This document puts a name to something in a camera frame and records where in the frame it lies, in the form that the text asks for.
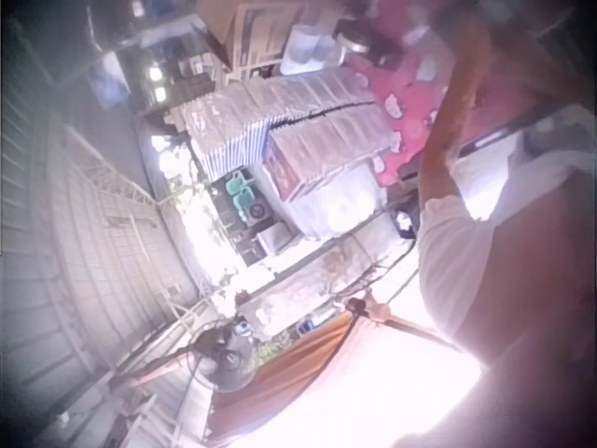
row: electric fan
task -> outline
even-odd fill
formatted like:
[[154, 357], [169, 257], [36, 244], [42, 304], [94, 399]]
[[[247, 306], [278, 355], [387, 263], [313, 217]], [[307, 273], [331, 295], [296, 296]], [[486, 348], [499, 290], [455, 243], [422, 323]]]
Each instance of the electric fan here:
[[187, 364], [202, 385], [217, 392], [234, 392], [255, 376], [258, 344], [243, 317], [216, 320], [201, 327], [189, 345], [113, 378], [110, 388], [114, 391], [141, 385]]

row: orange cloth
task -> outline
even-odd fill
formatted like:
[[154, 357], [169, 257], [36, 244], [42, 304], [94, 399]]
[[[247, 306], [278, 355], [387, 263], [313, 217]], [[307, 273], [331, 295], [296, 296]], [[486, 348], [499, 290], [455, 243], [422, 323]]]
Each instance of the orange cloth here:
[[215, 393], [207, 419], [207, 446], [229, 446], [291, 404], [326, 368], [353, 323], [350, 313], [337, 316], [262, 366], [247, 387], [229, 394]]

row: cable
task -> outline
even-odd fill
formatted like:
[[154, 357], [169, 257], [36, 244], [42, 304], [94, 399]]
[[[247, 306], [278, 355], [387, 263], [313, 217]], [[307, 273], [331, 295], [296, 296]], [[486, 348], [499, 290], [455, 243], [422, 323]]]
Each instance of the cable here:
[[[416, 246], [416, 241], [413, 241], [409, 248], [407, 249], [407, 251], [400, 255], [400, 257], [398, 257], [396, 260], [394, 260], [389, 266], [380, 266], [378, 263], [372, 264], [371, 266], [369, 266], [368, 269], [366, 269], [356, 280], [354, 280], [348, 287], [346, 287], [345, 289], [343, 289], [342, 291], [339, 291], [337, 293], [332, 293], [332, 298], [334, 300], [336, 299], [341, 299], [341, 298], [345, 298], [345, 297], [351, 297], [354, 296], [355, 294], [371, 287], [372, 285], [374, 285], [375, 283], [379, 282], [380, 280], [382, 280], [390, 271], [392, 271], [395, 266], [402, 261], [410, 252], [412, 252], [412, 250], [414, 249], [414, 247]], [[367, 283], [365, 283], [364, 285], [361, 285], [361, 282], [363, 282], [363, 280], [367, 280], [367, 277], [375, 272], [375, 269], [380, 269], [383, 268], [385, 269], [385, 272], [377, 277], [375, 277], [372, 280], [369, 280]]]
[[394, 293], [394, 295], [393, 295], [393, 296], [390, 298], [390, 300], [389, 300], [389, 301], [387, 301], [387, 302], [386, 302], [386, 304], [388, 304], [388, 305], [389, 305], [389, 304], [392, 302], [392, 300], [393, 300], [393, 299], [395, 299], [396, 297], [398, 297], [398, 296], [399, 296], [399, 295], [402, 293], [402, 291], [404, 291], [404, 290], [407, 288], [407, 286], [408, 286], [408, 285], [410, 284], [410, 282], [411, 282], [411, 281], [414, 279], [414, 277], [416, 277], [416, 276], [417, 276], [417, 274], [418, 274], [418, 273], [419, 273], [419, 270], [418, 270], [418, 269], [415, 269], [415, 270], [414, 270], [414, 273], [412, 273], [412, 274], [410, 275], [410, 277], [407, 279], [407, 281], [406, 281], [406, 282], [404, 282], [404, 285], [402, 285], [402, 286], [401, 286], [401, 287], [398, 289], [398, 291], [396, 291], [396, 292]]

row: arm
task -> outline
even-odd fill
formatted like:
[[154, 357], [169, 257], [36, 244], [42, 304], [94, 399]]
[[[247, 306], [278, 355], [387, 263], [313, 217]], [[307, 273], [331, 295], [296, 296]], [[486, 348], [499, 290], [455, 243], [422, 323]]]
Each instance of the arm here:
[[479, 84], [491, 62], [489, 31], [471, 16], [451, 75], [450, 85], [437, 112], [436, 122], [423, 148], [419, 171], [421, 210], [430, 199], [460, 196], [450, 168], [458, 157], [458, 143]]

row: table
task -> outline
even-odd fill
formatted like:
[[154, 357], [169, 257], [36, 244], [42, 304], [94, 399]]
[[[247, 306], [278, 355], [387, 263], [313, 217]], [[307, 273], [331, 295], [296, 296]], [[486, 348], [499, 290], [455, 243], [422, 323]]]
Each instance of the table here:
[[[454, 65], [450, 49], [434, 32], [428, 31], [412, 45], [405, 46], [404, 38], [408, 40], [417, 33], [417, 21], [423, 21], [418, 18], [425, 11], [427, 15], [437, 14], [455, 1], [374, 0], [368, 11], [373, 26], [400, 43], [407, 54], [394, 72], [375, 67], [357, 54], [347, 58], [348, 65], [373, 91], [385, 110], [400, 142], [372, 161], [371, 168], [382, 187], [395, 184], [398, 170], [423, 148]], [[541, 100], [498, 61], [479, 89], [461, 143], [466, 145], [487, 137], [540, 105]]]

